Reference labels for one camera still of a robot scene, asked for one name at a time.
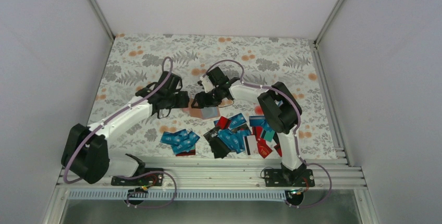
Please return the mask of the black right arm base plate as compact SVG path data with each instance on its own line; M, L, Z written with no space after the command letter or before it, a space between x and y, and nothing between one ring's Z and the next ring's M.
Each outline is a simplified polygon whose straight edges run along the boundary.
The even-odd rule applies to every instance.
M282 169L264 168L260 175L267 187L314 187L315 179L311 169L305 169L296 175L283 172Z

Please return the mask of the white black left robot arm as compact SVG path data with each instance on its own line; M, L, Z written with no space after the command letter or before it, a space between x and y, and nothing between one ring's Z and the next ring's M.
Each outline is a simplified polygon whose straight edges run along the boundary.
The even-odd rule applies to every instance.
M145 178L144 163L124 151L111 151L112 143L134 125L161 111L186 108L189 95L182 90L182 78L164 71L157 82L148 84L121 109L110 116L84 126L70 129L61 164L66 172L73 172L80 180L94 184L103 177L125 177L133 185Z

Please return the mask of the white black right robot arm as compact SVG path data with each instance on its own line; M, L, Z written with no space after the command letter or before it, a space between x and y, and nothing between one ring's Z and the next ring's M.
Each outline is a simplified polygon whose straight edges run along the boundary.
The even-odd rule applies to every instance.
M242 77L230 79L215 67L200 78L199 85L204 91L195 95L192 108L215 107L226 98L259 104L265 120L278 135L284 183L295 186L302 180L306 165L300 158L296 139L302 110L284 83L258 85Z

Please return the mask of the white stripe card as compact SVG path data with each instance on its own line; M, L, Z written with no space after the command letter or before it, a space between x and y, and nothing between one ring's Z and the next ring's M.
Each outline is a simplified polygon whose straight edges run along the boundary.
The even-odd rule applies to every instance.
M257 154L258 147L257 141L254 135L248 135L244 137L245 151L248 156Z

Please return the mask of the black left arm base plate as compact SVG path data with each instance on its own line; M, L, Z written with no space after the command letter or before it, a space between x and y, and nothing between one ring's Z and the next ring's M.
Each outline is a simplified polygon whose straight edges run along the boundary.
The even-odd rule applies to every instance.
M163 168L144 168L137 171L132 177L135 179L124 179L112 177L112 186L161 186L164 178Z

